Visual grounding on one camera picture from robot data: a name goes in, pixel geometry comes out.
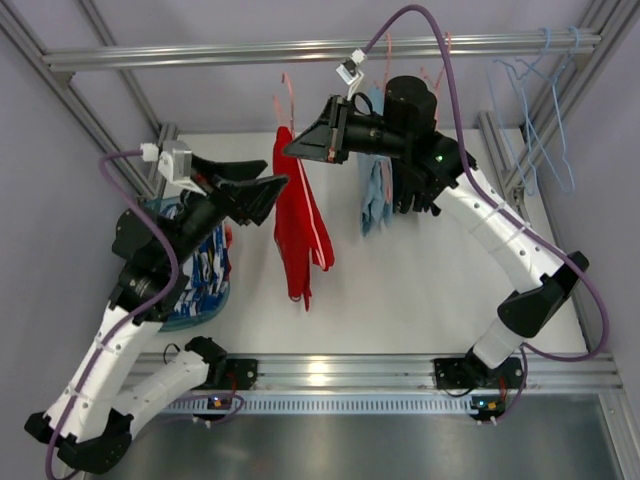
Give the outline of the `pink hanger of red trousers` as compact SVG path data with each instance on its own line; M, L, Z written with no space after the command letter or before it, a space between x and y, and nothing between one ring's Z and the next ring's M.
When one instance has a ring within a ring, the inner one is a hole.
M273 149L273 172L283 174L288 183L276 204L276 238L281 251L303 248L317 256L324 254L321 225L317 217L317 204L302 164L304 151L298 144L295 129L296 98L288 72L280 82L286 90L288 103L283 105L278 94L272 97L277 119Z

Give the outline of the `red trousers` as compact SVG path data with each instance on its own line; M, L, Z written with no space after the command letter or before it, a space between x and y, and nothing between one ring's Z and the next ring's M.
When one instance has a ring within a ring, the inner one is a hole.
M328 230L315 201L302 161L284 154L293 140L289 128L276 131L272 167L288 183L275 207L274 240L283 261L290 300L311 307L311 267L330 270L335 254Z

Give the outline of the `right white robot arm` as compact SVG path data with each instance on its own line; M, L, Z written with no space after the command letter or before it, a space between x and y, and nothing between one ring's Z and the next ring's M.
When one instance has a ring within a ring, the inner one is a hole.
M284 152L331 164L351 153L390 159L395 212L446 212L496 260L514 290L459 365L482 385L568 300L588 259L579 251L555 255L527 235L527 225L493 191L475 159L437 131L437 98L422 79L392 78L381 109L373 107L372 96L361 92L352 99L331 96Z

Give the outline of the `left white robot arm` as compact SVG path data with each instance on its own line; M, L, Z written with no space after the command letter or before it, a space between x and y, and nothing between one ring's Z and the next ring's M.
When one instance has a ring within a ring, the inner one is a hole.
M55 476L53 459L74 474L109 472L167 406L194 389L225 383L227 351L197 336L159 371L133 388L122 387L183 293L185 261L226 219L259 226L270 215L289 180L282 174L264 176L266 167L263 160L190 158L183 177L189 195L172 219L152 213L128 193L122 195L128 208L116 225L112 250L124 266L101 324L63 393L24 426L47 447L48 478Z

